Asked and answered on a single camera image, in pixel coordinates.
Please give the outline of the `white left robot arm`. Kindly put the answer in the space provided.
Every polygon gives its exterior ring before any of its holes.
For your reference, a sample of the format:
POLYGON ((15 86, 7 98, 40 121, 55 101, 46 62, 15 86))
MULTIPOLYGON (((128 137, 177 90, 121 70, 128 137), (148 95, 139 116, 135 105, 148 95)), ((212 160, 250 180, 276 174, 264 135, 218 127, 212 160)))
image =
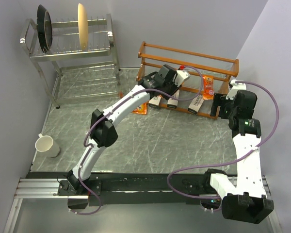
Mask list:
POLYGON ((86 191, 86 180, 102 152, 118 139, 116 127, 134 109, 161 95, 170 99, 190 78, 189 72, 163 65, 142 77, 134 88, 112 106, 92 112, 91 126, 84 140, 85 151, 77 165, 68 172, 69 189, 76 195, 86 191))

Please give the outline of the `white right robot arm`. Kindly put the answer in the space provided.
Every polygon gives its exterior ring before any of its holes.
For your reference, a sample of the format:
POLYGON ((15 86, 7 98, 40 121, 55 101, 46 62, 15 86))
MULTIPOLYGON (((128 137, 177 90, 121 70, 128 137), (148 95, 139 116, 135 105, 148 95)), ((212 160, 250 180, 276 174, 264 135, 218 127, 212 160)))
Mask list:
POLYGON ((274 210, 274 202, 267 198, 262 181, 261 124, 253 118, 258 98, 240 81, 232 80, 229 85, 228 94, 214 95, 211 114, 219 111, 219 117, 228 120, 237 156, 237 183, 223 171, 209 169, 202 186, 207 193, 216 191, 220 196, 225 219, 259 224, 274 210))

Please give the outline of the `orange BIC razor pack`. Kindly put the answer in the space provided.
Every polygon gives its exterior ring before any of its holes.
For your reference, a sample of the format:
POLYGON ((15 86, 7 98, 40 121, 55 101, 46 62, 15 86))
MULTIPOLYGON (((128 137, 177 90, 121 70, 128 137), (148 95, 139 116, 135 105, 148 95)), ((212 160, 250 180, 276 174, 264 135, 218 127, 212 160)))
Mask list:
POLYGON ((209 75, 203 76, 203 94, 202 97, 204 100, 212 100, 214 97, 213 89, 213 77, 209 75))
POLYGON ((134 114, 140 114, 140 115, 146 115, 147 114, 147 102, 139 105, 138 107, 136 107, 132 113, 134 114))

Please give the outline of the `white Harry's razor box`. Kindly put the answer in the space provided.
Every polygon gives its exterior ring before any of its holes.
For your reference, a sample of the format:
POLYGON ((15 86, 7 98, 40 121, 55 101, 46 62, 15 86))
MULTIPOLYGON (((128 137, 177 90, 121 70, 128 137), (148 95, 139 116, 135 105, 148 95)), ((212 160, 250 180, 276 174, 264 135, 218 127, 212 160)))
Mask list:
POLYGON ((167 101, 167 107, 168 108, 173 108, 173 109, 177 109, 178 107, 178 99, 179 98, 179 90, 177 90, 174 95, 172 96, 172 98, 170 98, 167 101))
POLYGON ((191 101, 190 105, 188 106, 188 111, 192 114, 197 115, 197 113, 199 112, 199 109, 201 108, 203 104, 203 101, 204 101, 203 96, 198 95, 191 101))
POLYGON ((153 107, 153 108, 159 108, 161 99, 162 99, 161 95, 158 95, 158 96, 151 98, 148 102, 148 106, 153 107))

